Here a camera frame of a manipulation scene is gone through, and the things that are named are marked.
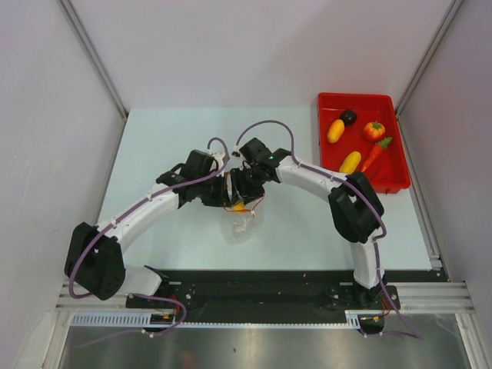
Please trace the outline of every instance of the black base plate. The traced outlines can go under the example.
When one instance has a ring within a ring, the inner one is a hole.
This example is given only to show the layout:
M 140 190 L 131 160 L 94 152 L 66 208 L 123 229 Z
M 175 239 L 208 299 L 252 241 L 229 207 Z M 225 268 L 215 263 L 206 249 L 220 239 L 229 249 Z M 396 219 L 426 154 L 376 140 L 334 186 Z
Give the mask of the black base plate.
M 186 321 L 203 324 L 345 323 L 345 310 L 381 311 L 381 291 L 350 285 L 353 271 L 346 272 L 158 271 L 163 284 L 156 295 L 174 294 L 188 309 Z M 400 307 L 390 276 L 388 272 L 387 289 Z M 174 305 L 133 297 L 126 307 Z

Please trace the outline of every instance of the white wall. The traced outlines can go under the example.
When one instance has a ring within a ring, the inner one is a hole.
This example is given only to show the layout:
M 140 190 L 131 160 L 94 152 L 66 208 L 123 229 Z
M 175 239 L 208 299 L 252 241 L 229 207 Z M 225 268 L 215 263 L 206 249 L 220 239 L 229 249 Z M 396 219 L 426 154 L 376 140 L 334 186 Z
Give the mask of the white wall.
M 54 308 L 122 122 L 54 0 L 0 4 L 0 367 Z
M 467 2 L 404 111 L 404 132 L 454 280 L 492 344 L 492 2 Z
M 400 98 L 450 0 L 74 0 L 131 107 Z

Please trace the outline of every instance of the metal floor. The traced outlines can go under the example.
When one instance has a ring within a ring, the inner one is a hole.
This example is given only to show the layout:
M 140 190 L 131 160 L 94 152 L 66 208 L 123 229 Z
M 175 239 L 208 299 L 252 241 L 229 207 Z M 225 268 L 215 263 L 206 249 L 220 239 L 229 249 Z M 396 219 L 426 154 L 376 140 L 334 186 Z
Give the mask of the metal floor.
M 363 339 L 353 330 L 182 328 L 150 339 L 140 334 L 111 338 L 85 348 L 77 344 L 115 332 L 73 327 L 61 369 L 290 369 L 469 368 L 454 315 L 413 315 L 424 336 Z M 402 329 L 396 316 L 386 329 Z

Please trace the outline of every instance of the small yellow object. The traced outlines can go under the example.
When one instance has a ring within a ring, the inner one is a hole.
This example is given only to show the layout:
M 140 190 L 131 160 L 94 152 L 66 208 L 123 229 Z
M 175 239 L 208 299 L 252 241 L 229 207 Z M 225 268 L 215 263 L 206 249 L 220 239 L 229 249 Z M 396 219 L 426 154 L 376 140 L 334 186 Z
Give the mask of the small yellow object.
M 328 135 L 326 136 L 328 142 L 334 144 L 337 142 L 345 131 L 345 123 L 341 119 L 337 119 L 331 123 L 330 129 L 328 129 Z
M 352 151 L 344 160 L 340 169 L 338 170 L 340 173 L 346 173 L 351 175 L 354 173 L 357 166 L 361 163 L 362 155 L 359 151 Z
M 232 211 L 241 211 L 245 209 L 246 207 L 244 206 L 244 202 L 239 202 L 231 208 Z

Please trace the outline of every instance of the white table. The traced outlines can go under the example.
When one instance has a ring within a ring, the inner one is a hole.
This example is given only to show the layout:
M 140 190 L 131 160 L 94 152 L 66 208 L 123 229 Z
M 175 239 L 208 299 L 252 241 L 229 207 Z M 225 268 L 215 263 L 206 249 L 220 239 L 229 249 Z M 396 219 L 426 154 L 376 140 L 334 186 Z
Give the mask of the white table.
M 269 118 L 292 128 L 299 158 L 319 164 L 317 112 L 310 107 L 133 109 L 100 220 L 142 198 L 161 173 L 185 161 L 192 149 L 205 149 L 209 138 L 219 136 L 232 149 L 247 126 Z M 290 149 L 288 133 L 280 126 L 255 128 L 243 143 L 254 136 L 272 151 Z M 195 200 L 145 232 L 125 254 L 125 261 L 168 269 L 353 268 L 349 244 L 335 231 L 328 203 L 285 184 L 269 183 L 266 189 L 261 218 L 249 240 L 232 244 L 224 233 L 233 215 Z M 410 192 L 380 199 L 388 229 L 380 242 L 382 265 L 394 270 L 431 269 Z

